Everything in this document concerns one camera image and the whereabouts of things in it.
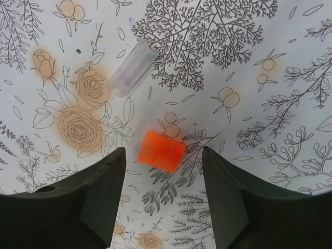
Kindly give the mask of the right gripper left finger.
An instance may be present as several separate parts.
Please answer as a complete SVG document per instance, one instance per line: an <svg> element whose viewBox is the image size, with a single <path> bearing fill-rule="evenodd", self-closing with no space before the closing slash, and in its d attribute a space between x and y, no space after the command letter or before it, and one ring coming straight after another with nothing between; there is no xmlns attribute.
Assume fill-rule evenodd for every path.
<svg viewBox="0 0 332 249"><path fill-rule="evenodd" d="M1 195L1 248L110 247L125 172L117 148L33 193Z"/></svg>

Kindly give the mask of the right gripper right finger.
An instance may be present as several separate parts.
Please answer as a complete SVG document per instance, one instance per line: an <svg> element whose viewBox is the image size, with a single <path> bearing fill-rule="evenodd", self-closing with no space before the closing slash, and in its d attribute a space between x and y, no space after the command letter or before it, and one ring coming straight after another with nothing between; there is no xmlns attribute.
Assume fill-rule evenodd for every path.
<svg viewBox="0 0 332 249"><path fill-rule="evenodd" d="M209 147L202 168L217 248L331 248L331 193L287 190Z"/></svg>

